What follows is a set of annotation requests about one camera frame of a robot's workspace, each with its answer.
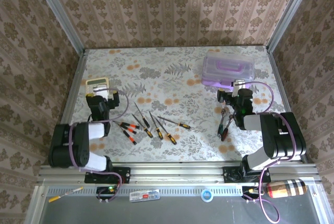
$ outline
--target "transparent plastic box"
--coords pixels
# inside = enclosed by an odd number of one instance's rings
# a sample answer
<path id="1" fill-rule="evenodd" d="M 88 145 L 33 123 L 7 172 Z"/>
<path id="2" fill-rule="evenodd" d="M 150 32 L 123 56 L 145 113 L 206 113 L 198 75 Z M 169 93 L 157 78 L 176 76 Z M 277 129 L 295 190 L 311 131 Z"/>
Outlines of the transparent plastic box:
<path id="1" fill-rule="evenodd" d="M 207 52 L 203 63 L 202 84 L 231 89 L 236 79 L 252 81 L 255 76 L 252 57 L 230 53 Z"/>

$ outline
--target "wall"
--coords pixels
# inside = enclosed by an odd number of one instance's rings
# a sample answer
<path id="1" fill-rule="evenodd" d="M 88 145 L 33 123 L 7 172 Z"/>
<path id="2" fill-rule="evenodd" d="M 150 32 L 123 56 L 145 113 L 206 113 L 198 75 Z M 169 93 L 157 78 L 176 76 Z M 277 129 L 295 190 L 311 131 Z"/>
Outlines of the wall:
<path id="1" fill-rule="evenodd" d="M 303 0 L 273 54 L 334 209 L 334 0 Z"/>
<path id="2" fill-rule="evenodd" d="M 23 223 L 77 61 L 45 0 L 0 0 L 0 223 Z"/>
<path id="3" fill-rule="evenodd" d="M 60 0 L 85 48 L 266 44 L 289 0 Z"/>

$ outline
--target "purple cable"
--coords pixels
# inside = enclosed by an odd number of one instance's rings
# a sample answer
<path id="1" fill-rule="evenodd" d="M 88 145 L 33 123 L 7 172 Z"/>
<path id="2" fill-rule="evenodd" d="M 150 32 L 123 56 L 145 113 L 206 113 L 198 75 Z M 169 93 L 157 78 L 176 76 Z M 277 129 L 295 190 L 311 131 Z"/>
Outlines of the purple cable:
<path id="1" fill-rule="evenodd" d="M 270 102 L 269 106 L 262 113 L 267 112 L 273 104 L 274 94 L 273 94 L 272 88 L 269 85 L 267 85 L 266 83 L 261 82 L 261 81 L 249 81 L 249 82 L 245 82 L 245 83 L 242 83 L 242 84 L 236 84 L 236 86 L 247 85 L 247 84 L 261 84 L 261 85 L 266 86 L 270 90 L 270 92 L 271 92 L 271 102 Z"/>
<path id="2" fill-rule="evenodd" d="M 94 121 L 94 123 L 104 123 L 104 122 L 111 122 L 111 121 L 117 120 L 118 118 L 122 117 L 122 116 L 125 114 L 125 112 L 127 111 L 128 107 L 129 107 L 129 98 L 128 98 L 128 96 L 126 95 L 125 92 L 120 91 L 120 90 L 118 90 L 118 89 L 116 89 L 116 88 L 104 88 L 104 89 L 101 89 L 101 90 L 98 90 L 98 91 L 106 91 L 106 90 L 118 91 L 121 95 L 124 95 L 125 98 L 126 98 L 126 108 L 125 108 L 124 112 L 123 112 L 121 115 L 119 115 L 119 116 L 117 116 L 117 117 L 115 117 L 115 118 L 112 118 L 112 119 L 109 119 L 109 120 L 103 120 L 103 121 Z M 81 169 L 81 168 L 78 167 L 78 165 L 76 164 L 75 159 L 74 159 L 74 155 L 73 155 L 73 147 L 72 147 L 72 145 L 73 145 L 73 141 L 72 141 L 72 131 L 73 131 L 73 128 L 74 128 L 77 124 L 78 124 L 77 122 L 76 122 L 76 123 L 73 123 L 73 124 L 70 126 L 70 128 L 69 128 L 69 133 L 68 133 L 68 150 L 69 150 L 69 157 L 70 157 L 70 159 L 71 159 L 71 162 L 72 162 L 73 166 L 74 166 L 75 168 L 78 168 L 80 171 L 86 171 L 86 172 L 96 173 L 96 174 L 112 174 L 112 175 L 115 175 L 115 176 L 117 176 L 117 177 L 119 178 L 119 180 L 120 180 L 120 186 L 119 186 L 119 188 L 118 188 L 118 189 L 120 189 L 120 187 L 121 187 L 123 181 L 122 181 L 122 177 L 121 177 L 118 173 L 114 173 L 114 172 L 100 172 L 100 171 L 94 171 L 94 170 Z"/>
<path id="3" fill-rule="evenodd" d="M 289 132 L 289 135 L 291 137 L 291 142 L 292 142 L 292 148 L 293 148 L 293 151 L 292 151 L 292 156 L 290 156 L 289 158 L 287 159 L 282 159 L 282 158 L 279 158 L 278 160 L 275 160 L 274 162 L 272 162 L 271 164 L 265 166 L 262 171 L 261 171 L 261 174 L 260 174 L 260 178 L 259 178 L 259 187 L 258 187 L 258 190 L 259 192 L 261 192 L 261 187 L 262 187 L 262 180 L 263 180 L 263 176 L 265 174 L 265 171 L 267 170 L 267 168 L 279 163 L 280 161 L 290 161 L 292 160 L 294 157 L 295 157 L 295 154 L 296 154 L 296 151 L 297 151 L 297 145 L 296 145 L 296 140 L 294 138 L 294 135 L 293 135 L 293 132 L 292 132 L 292 129 L 291 129 L 291 126 L 289 125 L 289 123 L 287 122 L 287 120 L 282 116 L 280 115 L 279 113 L 276 113 L 276 112 L 272 112 L 272 114 L 274 115 L 277 115 L 279 118 L 282 119 L 282 121 L 284 122 L 284 124 L 286 125 L 287 129 L 288 129 L 288 132 Z M 273 224 L 277 224 L 279 221 L 280 221 L 280 214 L 278 212 L 278 209 L 275 207 L 275 205 L 273 203 L 271 203 L 270 201 L 266 200 L 266 199 L 262 199 L 262 196 L 261 196 L 261 193 L 259 193 L 259 198 L 256 199 L 256 201 L 259 201 L 260 202 L 260 206 L 261 206 L 261 210 L 263 212 L 263 214 L 266 216 L 267 220 L 269 220 L 271 223 Z M 277 220 L 272 220 L 269 218 L 269 216 L 267 215 L 266 211 L 265 211 L 265 208 L 263 206 L 263 202 L 268 202 L 271 206 L 273 206 L 273 208 L 276 210 L 276 213 L 277 213 Z"/>

